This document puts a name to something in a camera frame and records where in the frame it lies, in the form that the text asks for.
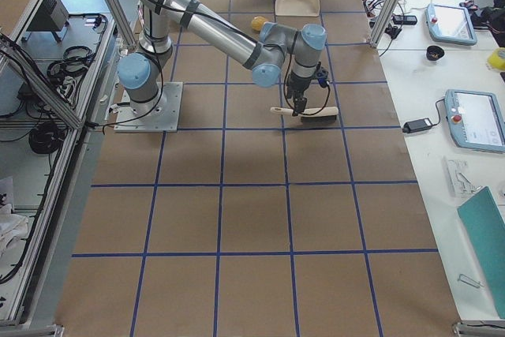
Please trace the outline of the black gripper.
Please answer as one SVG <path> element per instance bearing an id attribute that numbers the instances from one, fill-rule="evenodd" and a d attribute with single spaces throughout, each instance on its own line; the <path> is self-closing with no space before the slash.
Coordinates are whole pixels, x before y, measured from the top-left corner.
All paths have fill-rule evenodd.
<path id="1" fill-rule="evenodd" d="M 328 71 L 321 65 L 320 62 L 314 66 L 304 66 L 297 61 L 288 72 L 287 84 L 285 88 L 286 99 L 295 101 L 295 112 L 302 115 L 307 105 L 305 91 L 313 80 L 317 80 L 320 84 L 327 83 Z"/>

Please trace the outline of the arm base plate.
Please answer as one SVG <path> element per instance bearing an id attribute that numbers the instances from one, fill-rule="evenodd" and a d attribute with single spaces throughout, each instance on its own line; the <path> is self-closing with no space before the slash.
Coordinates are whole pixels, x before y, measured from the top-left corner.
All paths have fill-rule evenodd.
<path id="1" fill-rule="evenodd" d="M 135 103 L 124 90 L 114 131 L 118 133 L 176 132 L 183 92 L 182 82 L 157 82 L 159 94 L 147 103 Z"/>

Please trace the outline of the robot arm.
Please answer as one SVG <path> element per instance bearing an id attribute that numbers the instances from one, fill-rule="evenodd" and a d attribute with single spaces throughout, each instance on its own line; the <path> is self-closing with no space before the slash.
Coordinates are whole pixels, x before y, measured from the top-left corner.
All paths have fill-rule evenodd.
<path id="1" fill-rule="evenodd" d="M 236 29 L 199 0 L 140 0 L 144 18 L 139 35 L 140 47 L 150 54 L 170 53 L 169 24 L 175 22 L 251 70 L 252 80 L 260 87 L 278 82 L 282 65 L 286 72 L 285 99 L 294 116 L 322 118 L 324 109 L 307 109 L 305 91 L 312 81 L 328 88 L 327 70 L 320 55 L 327 32 L 319 24 L 297 30 L 267 22 L 254 39 Z"/>

